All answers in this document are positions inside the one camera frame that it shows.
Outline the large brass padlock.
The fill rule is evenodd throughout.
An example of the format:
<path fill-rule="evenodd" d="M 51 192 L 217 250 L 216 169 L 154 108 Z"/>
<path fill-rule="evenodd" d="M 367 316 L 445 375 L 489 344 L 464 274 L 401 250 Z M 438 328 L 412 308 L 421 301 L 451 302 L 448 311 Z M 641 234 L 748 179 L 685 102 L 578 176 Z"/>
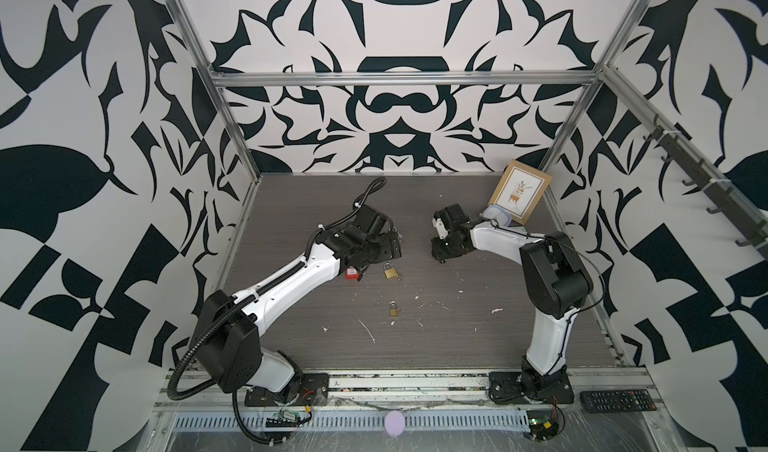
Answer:
<path fill-rule="evenodd" d="M 385 263 L 383 265 L 383 271 L 384 275 L 387 279 L 401 279 L 400 273 L 396 270 L 396 268 L 391 263 Z"/>

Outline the red padlock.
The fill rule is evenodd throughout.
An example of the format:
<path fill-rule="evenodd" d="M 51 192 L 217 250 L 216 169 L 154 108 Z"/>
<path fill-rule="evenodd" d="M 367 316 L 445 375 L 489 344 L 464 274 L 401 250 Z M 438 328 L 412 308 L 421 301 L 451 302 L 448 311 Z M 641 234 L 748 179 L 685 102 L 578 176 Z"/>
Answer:
<path fill-rule="evenodd" d="M 345 277 L 348 280 L 359 280 L 360 279 L 360 272 L 357 268 L 350 266 L 345 271 Z"/>

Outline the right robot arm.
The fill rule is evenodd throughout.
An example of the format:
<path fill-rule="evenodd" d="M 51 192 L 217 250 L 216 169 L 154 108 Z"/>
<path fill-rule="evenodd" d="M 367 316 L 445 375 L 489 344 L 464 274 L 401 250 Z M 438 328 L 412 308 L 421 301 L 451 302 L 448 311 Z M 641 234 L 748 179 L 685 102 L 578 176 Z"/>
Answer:
<path fill-rule="evenodd" d="M 535 308 L 531 342 L 518 373 L 489 375 L 490 400 L 573 403 L 566 349 L 575 318 L 594 285 L 570 238 L 562 232 L 536 235 L 505 225 L 490 209 L 472 219 L 458 204 L 436 211 L 432 225 L 437 236 L 431 240 L 431 253 L 441 263 L 479 250 L 522 266 Z"/>

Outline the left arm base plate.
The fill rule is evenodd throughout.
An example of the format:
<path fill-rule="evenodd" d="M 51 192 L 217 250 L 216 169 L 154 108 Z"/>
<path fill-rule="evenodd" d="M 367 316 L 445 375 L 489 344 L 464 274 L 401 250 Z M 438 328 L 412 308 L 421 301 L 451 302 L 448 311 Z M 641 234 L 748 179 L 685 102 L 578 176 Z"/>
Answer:
<path fill-rule="evenodd" d="M 246 392 L 246 407 L 316 406 L 325 405 L 328 399 L 330 375 L 305 373 L 294 377 L 284 389 L 271 392 L 254 387 Z"/>

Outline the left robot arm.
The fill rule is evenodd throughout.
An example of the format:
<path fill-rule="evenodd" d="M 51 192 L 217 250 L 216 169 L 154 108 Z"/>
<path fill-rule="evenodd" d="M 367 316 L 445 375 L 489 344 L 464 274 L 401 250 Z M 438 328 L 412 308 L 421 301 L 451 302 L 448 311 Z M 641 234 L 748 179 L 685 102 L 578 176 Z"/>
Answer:
<path fill-rule="evenodd" d="M 340 220 L 321 224 L 304 252 L 262 281 L 228 295 L 212 293 L 203 304 L 188 349 L 167 384 L 169 399 L 188 399 L 218 386 L 233 394 L 245 386 L 293 396 L 301 369 L 284 353 L 265 349 L 261 338 L 293 305 L 349 269 L 401 257 L 392 219 L 368 205 L 387 180 L 375 178 Z"/>

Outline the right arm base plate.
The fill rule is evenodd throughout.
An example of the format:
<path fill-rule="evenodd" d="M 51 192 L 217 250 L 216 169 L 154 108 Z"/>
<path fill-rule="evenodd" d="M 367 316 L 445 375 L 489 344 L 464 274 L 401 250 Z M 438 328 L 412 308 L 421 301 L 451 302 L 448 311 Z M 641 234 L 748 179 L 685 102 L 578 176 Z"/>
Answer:
<path fill-rule="evenodd" d="M 544 376 L 535 370 L 491 372 L 488 378 L 488 397 L 497 405 L 569 405 L 575 401 L 569 377 L 562 371 Z"/>

